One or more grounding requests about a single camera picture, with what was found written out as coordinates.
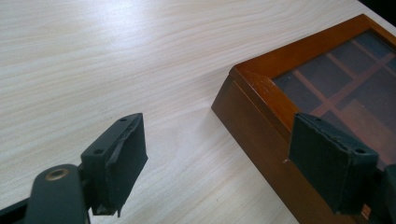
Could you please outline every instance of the glass panel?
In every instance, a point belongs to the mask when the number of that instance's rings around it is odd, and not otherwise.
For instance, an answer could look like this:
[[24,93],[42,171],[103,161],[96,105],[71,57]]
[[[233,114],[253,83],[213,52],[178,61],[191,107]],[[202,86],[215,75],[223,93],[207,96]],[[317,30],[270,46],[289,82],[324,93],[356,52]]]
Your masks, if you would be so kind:
[[301,111],[326,119],[396,163],[395,51],[371,32],[274,79]]

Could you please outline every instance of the wooden table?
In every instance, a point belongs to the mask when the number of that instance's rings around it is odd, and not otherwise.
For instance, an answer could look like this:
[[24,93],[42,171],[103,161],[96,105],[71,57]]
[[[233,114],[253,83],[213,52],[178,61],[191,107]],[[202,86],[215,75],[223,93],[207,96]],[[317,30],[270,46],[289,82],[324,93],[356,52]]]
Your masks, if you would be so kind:
[[148,163],[92,223],[296,223],[210,106],[232,65],[361,13],[396,34],[355,0],[2,2],[0,208],[143,112]]

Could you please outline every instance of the brown wooden frame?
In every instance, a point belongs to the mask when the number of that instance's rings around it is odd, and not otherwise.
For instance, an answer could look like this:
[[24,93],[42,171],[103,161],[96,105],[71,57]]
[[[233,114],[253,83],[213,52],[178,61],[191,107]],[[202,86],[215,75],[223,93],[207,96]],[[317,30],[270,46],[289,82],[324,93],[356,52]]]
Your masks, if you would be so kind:
[[289,210],[302,223],[356,223],[361,217],[334,215],[287,161],[298,107],[273,82],[296,66],[372,31],[396,49],[396,37],[365,15],[235,65],[212,109]]

